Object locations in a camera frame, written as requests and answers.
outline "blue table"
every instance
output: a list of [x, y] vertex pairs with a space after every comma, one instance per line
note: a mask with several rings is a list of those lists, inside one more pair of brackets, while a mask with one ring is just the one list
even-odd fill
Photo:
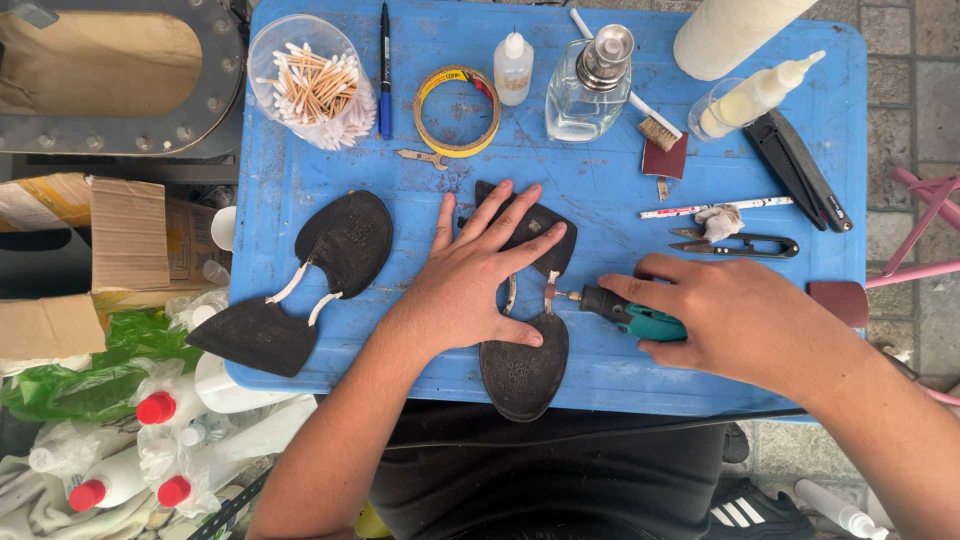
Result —
[[[253, 14], [252, 33], [284, 15], [315, 14], [344, 31], [376, 76], [380, 0], [263, 0]], [[673, 61], [674, 35], [688, 15], [667, 12], [580, 10], [594, 30], [617, 22], [633, 32], [636, 93], [675, 125], [685, 129], [690, 105], [714, 83], [696, 81]], [[345, 152], [318, 150], [268, 120], [247, 89], [243, 161], [237, 212], [233, 303], [280, 290], [296, 271], [293, 243], [314, 212], [347, 193], [368, 189], [394, 218], [394, 248], [374, 283], [360, 296], [335, 301], [320, 316], [320, 336], [303, 371], [293, 379], [269, 375], [232, 362], [228, 372], [244, 386], [263, 390], [325, 393], [349, 367], [376, 322], [422, 266], [430, 247], [442, 193], [457, 193], [458, 213], [473, 210], [477, 180], [512, 178], [517, 188], [541, 183], [541, 202], [579, 228], [561, 290], [595, 283], [608, 272], [629, 274], [653, 251], [683, 241], [670, 229], [692, 227], [690, 216], [640, 221], [641, 210], [718, 203], [780, 195], [741, 133], [705, 144], [691, 140], [682, 182], [671, 181], [670, 198], [660, 203], [655, 178], [639, 171], [643, 137], [639, 111], [628, 106], [616, 124], [590, 144], [562, 144], [546, 138], [543, 100], [546, 84], [566, 44], [580, 38], [567, 10], [424, 0], [391, 0], [394, 65], [394, 139], [371, 137]], [[411, 113], [418, 85], [434, 69], [467, 64], [492, 79], [493, 49], [513, 25], [534, 46], [530, 96], [504, 108], [500, 129], [486, 150], [468, 159], [444, 159], [449, 170], [404, 160], [394, 150], [427, 150]], [[827, 57], [807, 73], [780, 109], [807, 142], [824, 176], [854, 223], [850, 233], [817, 232], [793, 206], [748, 209], [745, 232], [789, 236], [801, 251], [786, 260], [766, 261], [797, 286], [809, 281], [863, 282], [866, 245], [866, 49], [850, 26], [797, 21], [737, 67], [746, 77], [783, 60], [806, 58], [825, 49]], [[461, 83], [438, 86], [424, 106], [428, 129], [446, 140], [473, 140], [489, 125], [492, 108], [475, 89]], [[515, 317], [542, 310], [545, 278], [531, 268], [518, 276]], [[283, 309], [306, 317], [327, 292], [323, 272], [310, 267]], [[636, 340], [593, 313], [558, 300], [554, 309], [570, 335], [564, 384], [554, 406], [672, 415], [713, 415], [793, 406], [781, 396], [732, 380], [659, 367], [636, 350]], [[435, 358], [411, 391], [412, 397], [485, 402], [477, 348], [448, 351]]]

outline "brush bristles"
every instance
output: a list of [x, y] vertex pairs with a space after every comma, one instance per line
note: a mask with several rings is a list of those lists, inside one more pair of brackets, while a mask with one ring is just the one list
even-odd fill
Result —
[[670, 149], [673, 148], [674, 143], [679, 140], [653, 116], [647, 116], [636, 128], [639, 129], [644, 136], [649, 138], [650, 142], [653, 142], [663, 149], [663, 152], [669, 152]]

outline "stone tile floor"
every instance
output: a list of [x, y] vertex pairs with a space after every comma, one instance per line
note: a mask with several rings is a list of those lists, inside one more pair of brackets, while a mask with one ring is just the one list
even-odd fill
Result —
[[[569, 0], [567, 5], [692, 12], [700, 0]], [[845, 22], [867, 42], [867, 259], [868, 273], [877, 273], [924, 209], [890, 171], [904, 167], [921, 178], [960, 174], [960, 1], [820, 0], [804, 18]], [[960, 203], [960, 193], [953, 200]], [[913, 251], [904, 265], [958, 258], [960, 233], [935, 220]], [[869, 296], [871, 343], [911, 351], [909, 363], [928, 386], [947, 390], [960, 382], [960, 273], [886, 285]], [[816, 479], [890, 526], [866, 482], [823, 428], [771, 422], [742, 427], [751, 439], [751, 454], [744, 463], [726, 466], [725, 474], [750, 476], [774, 497], [778, 491], [793, 497], [799, 478]], [[810, 513], [822, 532], [847, 537]]]

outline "red bottle cap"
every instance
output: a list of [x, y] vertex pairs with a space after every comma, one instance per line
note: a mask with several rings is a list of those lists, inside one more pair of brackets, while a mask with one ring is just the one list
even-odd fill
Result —
[[78, 512], [89, 510], [107, 496], [107, 487], [103, 482], [93, 479], [73, 488], [70, 492], [70, 507]]
[[136, 406], [136, 419], [142, 424], [162, 424], [177, 412], [177, 400], [167, 392], [156, 392]]
[[156, 499], [168, 508], [182, 503], [189, 496], [190, 482], [180, 475], [163, 482], [156, 490]]

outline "masking tape roll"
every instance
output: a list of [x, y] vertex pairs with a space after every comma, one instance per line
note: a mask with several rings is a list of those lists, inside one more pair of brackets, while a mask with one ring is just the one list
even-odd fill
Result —
[[[423, 119], [420, 117], [423, 100], [426, 99], [430, 90], [437, 87], [440, 83], [447, 81], [466, 81], [476, 86], [478, 90], [490, 99], [490, 103], [493, 105], [493, 122], [491, 122], [486, 133], [471, 143], [447, 144], [440, 142], [427, 133], [426, 128], [423, 127]], [[493, 83], [480, 71], [472, 67], [466, 67], [465, 65], [448, 65], [441, 67], [431, 73], [429, 77], [420, 83], [420, 87], [417, 88], [417, 95], [414, 96], [414, 124], [417, 125], [417, 132], [420, 134], [423, 142], [437, 154], [447, 156], [448, 158], [468, 158], [487, 148], [487, 145], [493, 140], [493, 136], [496, 135], [496, 128], [500, 126], [500, 98], [496, 95], [496, 89], [493, 87]]]

